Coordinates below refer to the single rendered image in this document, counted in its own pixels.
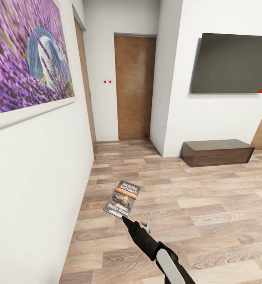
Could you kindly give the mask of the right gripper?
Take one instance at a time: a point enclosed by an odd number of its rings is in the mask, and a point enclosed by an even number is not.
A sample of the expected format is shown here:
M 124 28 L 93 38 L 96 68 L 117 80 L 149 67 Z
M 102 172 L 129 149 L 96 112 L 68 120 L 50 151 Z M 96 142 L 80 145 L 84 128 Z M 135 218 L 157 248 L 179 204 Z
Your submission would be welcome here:
M 152 236 L 142 227 L 140 227 L 140 224 L 137 221 L 133 222 L 124 216 L 122 216 L 122 220 L 128 227 L 128 232 L 130 233 L 134 243 L 136 243 L 137 246 L 144 252 L 145 244 L 150 238 L 152 238 Z

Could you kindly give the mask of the hardback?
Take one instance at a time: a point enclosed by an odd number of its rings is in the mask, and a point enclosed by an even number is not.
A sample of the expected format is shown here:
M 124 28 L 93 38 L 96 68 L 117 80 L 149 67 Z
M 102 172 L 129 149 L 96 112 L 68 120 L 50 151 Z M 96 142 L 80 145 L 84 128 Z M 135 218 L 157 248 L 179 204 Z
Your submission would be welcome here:
M 140 191 L 141 187 L 121 180 L 103 210 L 121 220 L 129 218 Z

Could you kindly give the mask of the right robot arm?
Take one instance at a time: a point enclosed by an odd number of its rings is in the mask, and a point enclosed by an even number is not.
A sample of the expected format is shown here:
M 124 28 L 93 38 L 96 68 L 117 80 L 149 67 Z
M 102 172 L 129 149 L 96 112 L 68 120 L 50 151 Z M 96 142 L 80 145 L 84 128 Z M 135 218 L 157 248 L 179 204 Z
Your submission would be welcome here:
M 179 264 L 177 254 L 162 242 L 157 242 L 152 238 L 150 220 L 143 220 L 142 225 L 124 216 L 122 220 L 128 227 L 134 243 L 146 253 L 152 262 L 156 260 L 165 274 L 165 284 L 196 284 L 185 268 Z

